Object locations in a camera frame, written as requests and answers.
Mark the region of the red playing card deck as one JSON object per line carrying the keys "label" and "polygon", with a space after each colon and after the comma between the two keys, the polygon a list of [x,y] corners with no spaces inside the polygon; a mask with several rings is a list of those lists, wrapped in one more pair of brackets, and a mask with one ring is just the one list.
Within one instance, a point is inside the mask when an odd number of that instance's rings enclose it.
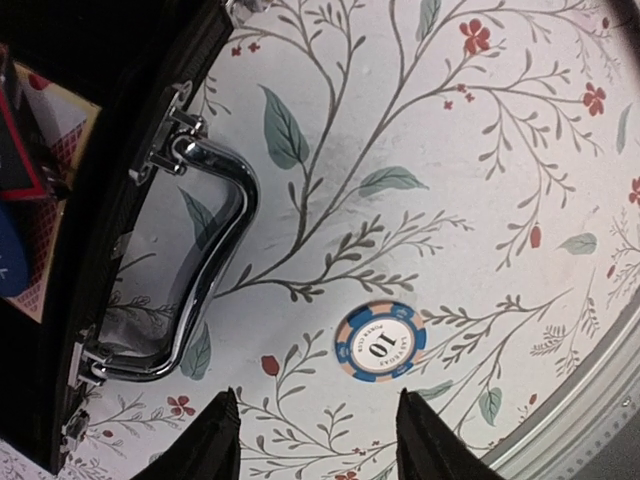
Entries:
{"label": "red playing card deck", "polygon": [[[72,187],[101,108],[24,65],[17,63],[15,67],[45,146],[56,159],[66,185]],[[23,293],[7,301],[40,323],[66,202],[48,197],[15,202],[13,206],[28,247],[31,280]]]}

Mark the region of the black poker case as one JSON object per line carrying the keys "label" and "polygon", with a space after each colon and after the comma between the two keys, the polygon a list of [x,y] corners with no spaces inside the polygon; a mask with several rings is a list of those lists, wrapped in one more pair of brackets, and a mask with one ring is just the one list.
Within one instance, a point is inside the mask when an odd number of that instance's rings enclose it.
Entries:
{"label": "black poker case", "polygon": [[[88,417],[90,384],[151,382],[183,361],[205,300],[250,226],[258,185],[245,161],[188,112],[220,50],[265,1],[5,1],[1,41],[38,74],[98,105],[54,245],[44,317],[29,327],[5,307],[3,364],[27,397],[25,423],[4,436],[58,473]],[[204,229],[201,254],[169,304],[168,330],[147,354],[99,340],[106,302],[155,173],[198,170],[232,183],[228,223]]]}

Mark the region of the blue small blind button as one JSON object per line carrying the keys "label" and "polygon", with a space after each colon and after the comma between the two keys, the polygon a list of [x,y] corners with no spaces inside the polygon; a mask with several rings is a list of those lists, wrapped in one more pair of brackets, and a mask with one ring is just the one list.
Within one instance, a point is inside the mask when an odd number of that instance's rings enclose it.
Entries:
{"label": "blue small blind button", "polygon": [[30,207],[1,202],[1,296],[16,297],[26,291],[34,276]]}

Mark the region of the black triangular dealer button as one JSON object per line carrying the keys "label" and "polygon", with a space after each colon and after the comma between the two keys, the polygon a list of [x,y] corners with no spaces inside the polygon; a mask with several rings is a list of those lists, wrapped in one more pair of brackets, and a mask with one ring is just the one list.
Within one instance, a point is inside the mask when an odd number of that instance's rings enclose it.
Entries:
{"label": "black triangular dealer button", "polygon": [[1,198],[46,198],[41,130],[33,115],[8,48],[1,46]]}

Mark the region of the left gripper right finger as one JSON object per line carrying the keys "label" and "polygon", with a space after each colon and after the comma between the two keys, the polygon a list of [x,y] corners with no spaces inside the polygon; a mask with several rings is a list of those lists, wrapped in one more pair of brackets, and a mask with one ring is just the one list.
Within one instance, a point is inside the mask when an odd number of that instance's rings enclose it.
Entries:
{"label": "left gripper right finger", "polygon": [[402,480],[502,480],[454,434],[417,391],[403,389],[396,413]]}

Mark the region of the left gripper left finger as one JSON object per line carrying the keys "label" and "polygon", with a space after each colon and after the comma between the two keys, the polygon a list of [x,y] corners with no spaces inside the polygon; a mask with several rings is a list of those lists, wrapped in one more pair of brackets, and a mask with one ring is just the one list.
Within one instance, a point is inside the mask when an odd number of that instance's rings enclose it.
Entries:
{"label": "left gripper left finger", "polygon": [[235,393],[219,392],[170,448],[144,469],[144,480],[238,479],[240,426]]}

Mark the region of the chip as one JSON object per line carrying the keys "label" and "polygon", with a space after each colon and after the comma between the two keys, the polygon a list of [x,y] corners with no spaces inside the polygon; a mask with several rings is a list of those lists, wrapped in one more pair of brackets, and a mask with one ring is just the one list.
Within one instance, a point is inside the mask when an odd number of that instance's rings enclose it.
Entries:
{"label": "chip", "polygon": [[405,375],[426,351],[429,340],[423,317],[411,306],[393,300],[363,304],[346,315],[334,336],[341,368],[367,383]]}

